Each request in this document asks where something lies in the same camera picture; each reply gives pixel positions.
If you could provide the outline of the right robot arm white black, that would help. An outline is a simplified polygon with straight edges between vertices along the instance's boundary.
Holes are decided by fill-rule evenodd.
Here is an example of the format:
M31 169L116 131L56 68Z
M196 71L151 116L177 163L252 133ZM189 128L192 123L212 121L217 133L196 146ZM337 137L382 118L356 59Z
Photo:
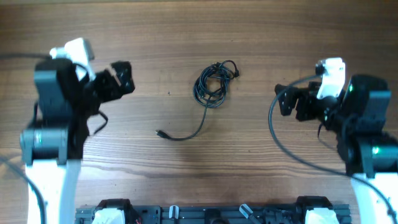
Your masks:
M362 223L397 223L397 138L383 130L391 91L385 80L370 75L353 75L346 90L325 96L324 82L313 76L287 86L276 85L271 107L279 105L296 119L317 119L320 126L336 135L337 151L345 171L329 169L293 154L277 138L268 115L271 136L292 159L306 166L350 178Z

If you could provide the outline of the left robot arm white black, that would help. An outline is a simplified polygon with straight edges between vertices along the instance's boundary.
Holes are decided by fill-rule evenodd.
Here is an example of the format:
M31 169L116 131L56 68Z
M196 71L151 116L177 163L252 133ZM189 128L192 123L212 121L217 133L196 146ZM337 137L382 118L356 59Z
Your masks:
M107 116L103 103L135 90L132 67L117 61L110 69L79 79L79 63L67 58L39 62L34 82L39 94L34 114L21 132L20 146L29 188L28 223L73 223L75 192L90 135L90 117Z

